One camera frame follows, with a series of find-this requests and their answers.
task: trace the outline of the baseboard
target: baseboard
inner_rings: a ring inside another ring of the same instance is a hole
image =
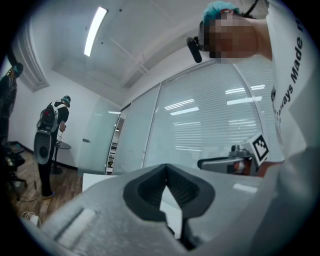
[[[31,153],[31,154],[34,154],[34,151],[31,150],[30,148],[26,147],[25,145],[21,144],[19,141],[10,141],[9,143],[10,145],[15,145],[15,144],[18,144],[21,148],[23,148],[25,151]],[[72,165],[68,165],[68,164],[65,164],[65,163],[62,163],[62,162],[56,162],[56,164],[58,166],[61,166],[61,167],[65,167],[65,168],[68,168],[68,169],[72,169],[72,170],[78,170],[78,167],[75,167],[75,166],[72,166]]]

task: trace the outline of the wooden floor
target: wooden floor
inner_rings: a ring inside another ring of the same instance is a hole
[[[16,213],[20,217],[23,212],[34,212],[44,223],[46,219],[65,203],[82,192],[82,177],[78,177],[76,170],[62,167],[62,174],[51,174],[50,184],[55,196],[43,200],[41,197],[41,181],[38,172],[38,164],[31,153],[24,151],[21,156],[25,163],[18,168],[17,175],[27,181],[28,187],[24,190],[20,201],[16,200],[12,190],[8,190],[10,201]]]

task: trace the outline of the white t-shirt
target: white t-shirt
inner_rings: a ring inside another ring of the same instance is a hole
[[[269,0],[268,13],[274,76],[271,99],[287,159],[320,146],[320,55],[305,27],[283,3]]]

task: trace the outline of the round table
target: round table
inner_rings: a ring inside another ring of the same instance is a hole
[[[57,154],[58,154],[58,149],[62,149],[62,150],[69,150],[71,149],[71,146],[65,142],[57,142],[55,145],[55,154],[54,154],[54,164],[53,164],[53,168],[51,170],[52,174],[62,174],[62,169],[57,167]]]

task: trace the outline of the shoe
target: shoe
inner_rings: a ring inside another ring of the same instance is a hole
[[[42,196],[42,199],[43,199],[43,200],[46,200],[46,199],[52,198],[52,197],[55,196],[55,194],[56,194],[55,192],[52,192],[51,195],[48,195],[48,196],[44,196],[44,195],[43,195],[43,196]]]

